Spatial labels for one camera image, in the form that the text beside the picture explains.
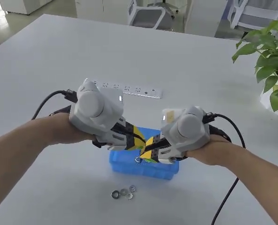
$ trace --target office chair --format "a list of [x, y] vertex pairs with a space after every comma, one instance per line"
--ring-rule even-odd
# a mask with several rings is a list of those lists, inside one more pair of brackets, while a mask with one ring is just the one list
[[128, 7], [128, 25], [135, 27], [168, 30], [172, 27], [172, 15], [166, 7], [142, 6], [142, 0], [131, 0]]
[[233, 0], [227, 19], [232, 29], [260, 30], [278, 19], [278, 0]]

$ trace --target black cable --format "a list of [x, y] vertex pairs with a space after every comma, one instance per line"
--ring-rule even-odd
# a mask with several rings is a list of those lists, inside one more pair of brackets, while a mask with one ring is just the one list
[[65, 90], [57, 90], [57, 91], [51, 93], [50, 95], [48, 95], [48, 96], [43, 100], [43, 102], [41, 102], [41, 104], [39, 105], [38, 109], [36, 110], [34, 116], [31, 118], [31, 120], [34, 120], [34, 119], [38, 116], [40, 110], [41, 110], [42, 107], [45, 105], [45, 103], [46, 103], [51, 97], [53, 97], [53, 96], [55, 96], [55, 95], [57, 95], [57, 94], [66, 95], [67, 92], [66, 92]]
[[[246, 148], [245, 142], [244, 142], [244, 139], [243, 139], [243, 136], [242, 136], [240, 130], [238, 129], [237, 125], [235, 125], [235, 123], [234, 123], [230, 118], [228, 118], [227, 116], [224, 116], [224, 115], [222, 115], [222, 114], [217, 114], [217, 113], [213, 114], [213, 117], [214, 117], [214, 118], [215, 118], [215, 117], [221, 117], [221, 118], [227, 120], [228, 122], [230, 122], [231, 125], [233, 126], [233, 128], [234, 128], [234, 129], [237, 131], [237, 133], [238, 133], [238, 136], [239, 136], [239, 138], [240, 138], [240, 140], [241, 140], [241, 143], [242, 143], [242, 147], [243, 147], [243, 148]], [[231, 188], [230, 188], [229, 191], [227, 192], [226, 196], [224, 197], [222, 203], [220, 204], [220, 206], [219, 206], [219, 208], [218, 208], [218, 210], [217, 210], [217, 212], [216, 212], [216, 214], [215, 214], [215, 216], [214, 216], [214, 218], [213, 218], [213, 220], [212, 220], [211, 225], [214, 225], [214, 224], [215, 224], [215, 222], [216, 222], [216, 220], [217, 220], [217, 217], [219, 216], [220, 211], [222, 210], [224, 204], [226, 203], [226, 201], [227, 201], [229, 195], [232, 193], [233, 189], [234, 189], [235, 186], [237, 185], [238, 181], [239, 181], [239, 178], [237, 177], [236, 180], [234, 181], [233, 185], [231, 186]]]

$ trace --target blue plastic box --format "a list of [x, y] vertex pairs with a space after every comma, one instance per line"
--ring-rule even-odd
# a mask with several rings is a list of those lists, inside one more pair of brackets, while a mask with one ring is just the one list
[[[143, 127], [139, 127], [139, 130], [146, 140], [160, 132], [159, 130]], [[111, 151], [110, 164], [112, 165], [112, 170], [119, 173], [143, 175], [165, 180], [171, 180], [178, 173], [179, 161], [176, 161], [175, 164], [146, 163], [144, 160], [141, 163], [137, 163], [135, 158], [139, 155], [139, 149], [133, 151]]]

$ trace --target hand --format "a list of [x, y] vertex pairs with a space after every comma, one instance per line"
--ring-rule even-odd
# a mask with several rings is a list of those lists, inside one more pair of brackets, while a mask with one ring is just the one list
[[40, 125], [46, 130], [48, 145], [70, 144], [84, 140], [94, 140], [95, 136], [80, 131], [69, 122], [69, 114], [58, 113], [41, 119], [32, 120], [33, 123]]
[[209, 143], [200, 149], [187, 151], [186, 156], [195, 158], [207, 165], [224, 166], [230, 153], [234, 151], [233, 148], [240, 147], [228, 142], [219, 135], [211, 135]]

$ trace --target power strip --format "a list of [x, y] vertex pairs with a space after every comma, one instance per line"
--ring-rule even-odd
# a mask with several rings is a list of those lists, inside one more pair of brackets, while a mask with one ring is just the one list
[[128, 85], [122, 84], [119, 82], [104, 82], [100, 80], [92, 80], [97, 87], [103, 88], [118, 88], [123, 91], [124, 94], [128, 95], [137, 95], [143, 96], [148, 98], [157, 98], [161, 99], [163, 91], [158, 88], [151, 88], [146, 86], [139, 86], [139, 85]]

